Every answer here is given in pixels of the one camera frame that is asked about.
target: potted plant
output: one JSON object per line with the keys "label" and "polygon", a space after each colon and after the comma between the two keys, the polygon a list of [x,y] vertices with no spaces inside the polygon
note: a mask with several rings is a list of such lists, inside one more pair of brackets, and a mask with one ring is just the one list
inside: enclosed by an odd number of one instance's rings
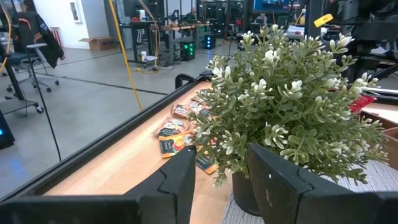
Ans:
{"label": "potted plant", "polygon": [[[365,73],[349,85],[341,76],[356,61],[350,55],[341,56],[352,38],[340,34],[326,51],[319,37],[290,42],[277,25],[272,31],[273,36],[270,28],[262,27],[256,46],[252,46],[252,33],[244,34],[244,52],[234,53],[233,65],[219,56],[209,62],[207,68],[214,73],[212,90],[197,94],[211,107],[212,115],[190,116],[197,124],[194,140],[203,145],[198,155],[207,155],[219,166],[215,184],[222,184],[230,170],[236,202],[250,213],[255,211],[244,198],[250,195],[243,192],[247,186],[250,190],[249,142],[335,182],[347,177],[366,183],[366,163],[386,161],[387,156],[379,121],[349,109],[367,86],[377,82]],[[337,56],[341,66],[336,64]]]}

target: fabric surface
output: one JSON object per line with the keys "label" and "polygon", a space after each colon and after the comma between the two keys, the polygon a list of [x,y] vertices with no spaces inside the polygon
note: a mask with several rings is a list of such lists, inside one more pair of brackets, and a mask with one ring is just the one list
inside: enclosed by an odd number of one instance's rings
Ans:
{"label": "fabric surface", "polygon": [[[353,192],[398,191],[398,171],[380,162],[371,161],[366,166],[368,184],[354,184],[352,180],[341,179],[338,184]],[[264,224],[261,217],[255,217],[242,211],[229,195],[221,224]]]}

